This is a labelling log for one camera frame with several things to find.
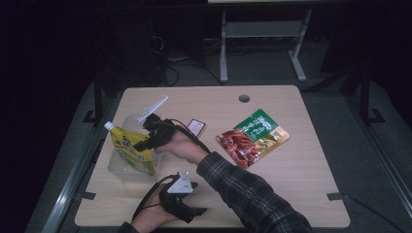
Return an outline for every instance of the flannel shirt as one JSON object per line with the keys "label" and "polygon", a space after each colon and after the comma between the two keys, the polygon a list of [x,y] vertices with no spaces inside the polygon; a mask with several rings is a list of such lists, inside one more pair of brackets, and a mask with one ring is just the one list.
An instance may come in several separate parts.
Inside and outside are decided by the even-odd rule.
{"label": "flannel shirt", "polygon": [[196,172],[220,194],[249,232],[312,232],[307,219],[264,178],[232,165],[217,152],[207,155]]}

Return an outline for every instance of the hand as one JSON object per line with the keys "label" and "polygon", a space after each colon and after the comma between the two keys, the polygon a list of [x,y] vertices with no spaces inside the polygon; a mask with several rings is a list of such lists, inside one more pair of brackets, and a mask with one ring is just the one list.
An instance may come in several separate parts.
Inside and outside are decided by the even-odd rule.
{"label": "hand", "polygon": [[158,199],[158,194],[164,186],[165,184],[162,184],[154,191],[152,196],[146,201],[144,205],[144,207],[148,208],[143,209],[136,216],[136,218],[134,218],[131,221],[131,225],[139,233],[149,233],[156,230],[160,225],[166,222],[178,220],[177,217],[170,215],[169,213],[163,210],[161,205],[158,205],[160,203],[160,200]]}
{"label": "hand", "polygon": [[188,136],[179,130],[173,135],[168,144],[154,149],[156,153],[169,151],[176,156],[196,165],[208,154],[204,149],[194,143]]}

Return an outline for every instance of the person's left hand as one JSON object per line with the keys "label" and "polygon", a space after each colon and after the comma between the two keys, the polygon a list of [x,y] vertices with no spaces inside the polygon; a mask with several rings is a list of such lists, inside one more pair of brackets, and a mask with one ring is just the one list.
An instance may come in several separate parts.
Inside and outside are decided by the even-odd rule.
{"label": "person's left hand", "polygon": [[178,220],[177,217],[170,215],[163,210],[161,205],[159,205],[160,200],[158,199],[158,194],[164,186],[165,184],[162,184],[157,188],[157,190],[152,194],[152,196],[146,201],[144,205],[144,207],[148,208],[143,209],[136,216],[136,218],[132,220],[131,225],[136,228],[139,233],[149,233],[156,230],[160,225],[166,222]]}

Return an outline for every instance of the red snack bag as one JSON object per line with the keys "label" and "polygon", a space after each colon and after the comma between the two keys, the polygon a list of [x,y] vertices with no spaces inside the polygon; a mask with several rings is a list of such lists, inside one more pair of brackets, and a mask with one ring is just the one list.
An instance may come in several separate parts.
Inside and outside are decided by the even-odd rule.
{"label": "red snack bag", "polygon": [[248,168],[283,144],[290,135],[264,110],[259,109],[232,130],[217,136],[218,142],[242,168]]}

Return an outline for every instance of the white stand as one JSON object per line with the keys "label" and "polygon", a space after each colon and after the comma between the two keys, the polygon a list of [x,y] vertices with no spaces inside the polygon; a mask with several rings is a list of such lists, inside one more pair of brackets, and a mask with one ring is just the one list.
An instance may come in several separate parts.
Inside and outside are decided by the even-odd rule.
{"label": "white stand", "polygon": [[247,37],[296,37],[297,42],[293,50],[289,51],[294,71],[300,82],[306,82],[300,62],[297,58],[305,37],[306,29],[312,10],[307,10],[303,20],[292,21],[246,21],[227,22],[226,12],[222,15],[222,49],[221,49],[221,82],[227,83],[226,65],[226,38]]}

